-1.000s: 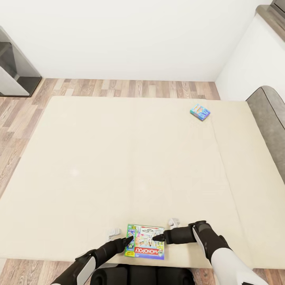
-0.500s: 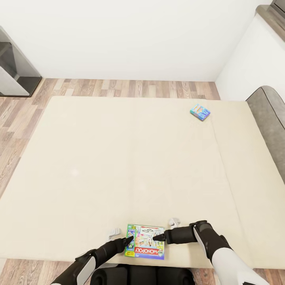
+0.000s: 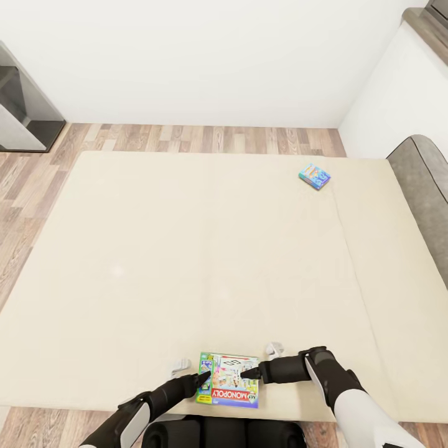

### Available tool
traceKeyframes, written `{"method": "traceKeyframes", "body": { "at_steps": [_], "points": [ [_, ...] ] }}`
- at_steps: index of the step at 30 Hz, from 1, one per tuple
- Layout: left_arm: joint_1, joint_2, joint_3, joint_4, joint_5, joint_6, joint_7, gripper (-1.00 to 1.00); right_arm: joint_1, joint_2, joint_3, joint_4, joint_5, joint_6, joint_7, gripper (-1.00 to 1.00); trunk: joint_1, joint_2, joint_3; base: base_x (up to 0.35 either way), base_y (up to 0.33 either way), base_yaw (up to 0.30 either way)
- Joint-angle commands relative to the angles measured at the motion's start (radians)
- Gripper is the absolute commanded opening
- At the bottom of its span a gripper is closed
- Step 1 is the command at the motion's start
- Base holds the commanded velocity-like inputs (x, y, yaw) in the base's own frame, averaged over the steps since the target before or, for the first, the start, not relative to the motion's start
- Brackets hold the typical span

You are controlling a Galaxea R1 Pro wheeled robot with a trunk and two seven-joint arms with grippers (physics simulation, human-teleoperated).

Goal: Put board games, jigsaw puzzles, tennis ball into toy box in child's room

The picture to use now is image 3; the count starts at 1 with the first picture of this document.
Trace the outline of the board game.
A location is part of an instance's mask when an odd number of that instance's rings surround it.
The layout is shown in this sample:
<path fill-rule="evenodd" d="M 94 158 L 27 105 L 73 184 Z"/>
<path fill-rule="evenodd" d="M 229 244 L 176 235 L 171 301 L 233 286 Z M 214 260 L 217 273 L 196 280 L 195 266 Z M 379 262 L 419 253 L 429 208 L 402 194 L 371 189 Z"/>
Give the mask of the board game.
<path fill-rule="evenodd" d="M 197 389 L 196 403 L 258 408 L 259 380 L 240 377 L 241 372 L 258 367 L 258 360 L 253 356 L 202 352 L 199 375 L 207 371 L 212 375 Z"/>
<path fill-rule="evenodd" d="M 332 176 L 314 164 L 309 164 L 304 170 L 300 171 L 298 176 L 313 185 L 318 190 L 320 190 L 332 178 Z"/>

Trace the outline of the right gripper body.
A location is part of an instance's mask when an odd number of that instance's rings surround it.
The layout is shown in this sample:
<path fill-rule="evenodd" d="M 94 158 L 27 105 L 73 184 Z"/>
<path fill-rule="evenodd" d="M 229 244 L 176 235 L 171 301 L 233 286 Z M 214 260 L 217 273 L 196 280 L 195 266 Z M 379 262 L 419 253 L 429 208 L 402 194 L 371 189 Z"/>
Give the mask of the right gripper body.
<path fill-rule="evenodd" d="M 260 362 L 263 383 L 295 383 L 289 368 L 289 357 L 275 358 L 270 361 Z"/>

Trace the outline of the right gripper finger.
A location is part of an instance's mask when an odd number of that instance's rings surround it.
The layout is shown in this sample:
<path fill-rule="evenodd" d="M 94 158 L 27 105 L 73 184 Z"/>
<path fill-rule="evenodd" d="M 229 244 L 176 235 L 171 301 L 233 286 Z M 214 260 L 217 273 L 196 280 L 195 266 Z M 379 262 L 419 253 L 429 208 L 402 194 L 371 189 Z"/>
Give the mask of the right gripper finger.
<path fill-rule="evenodd" d="M 261 379 L 262 373 L 263 372 L 261 371 L 260 363 L 259 363 L 258 367 L 254 367 L 252 369 L 241 372 L 240 377 L 259 380 L 259 379 Z"/>

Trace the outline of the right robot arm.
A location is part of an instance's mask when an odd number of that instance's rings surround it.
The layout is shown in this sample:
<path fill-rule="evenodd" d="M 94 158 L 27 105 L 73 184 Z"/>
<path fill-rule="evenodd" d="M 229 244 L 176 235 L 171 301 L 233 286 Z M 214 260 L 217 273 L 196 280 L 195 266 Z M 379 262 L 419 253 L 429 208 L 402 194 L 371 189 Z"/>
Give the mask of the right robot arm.
<path fill-rule="evenodd" d="M 425 448 L 365 391 L 351 369 L 340 365 L 327 346 L 282 357 L 283 345 L 271 342 L 266 352 L 269 361 L 241 372 L 240 377 L 259 380 L 263 376 L 264 384 L 313 380 L 349 448 Z"/>

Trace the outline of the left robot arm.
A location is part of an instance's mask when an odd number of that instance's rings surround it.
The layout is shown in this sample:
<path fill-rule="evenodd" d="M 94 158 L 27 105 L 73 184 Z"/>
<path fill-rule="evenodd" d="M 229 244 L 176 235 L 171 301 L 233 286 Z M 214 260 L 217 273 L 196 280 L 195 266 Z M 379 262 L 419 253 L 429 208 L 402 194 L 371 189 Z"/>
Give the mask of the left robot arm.
<path fill-rule="evenodd" d="M 192 362 L 187 358 L 167 363 L 166 383 L 124 400 L 118 411 L 99 426 L 78 448 L 132 448 L 149 423 L 168 412 L 185 398 L 195 396 L 212 372 L 180 376 Z"/>

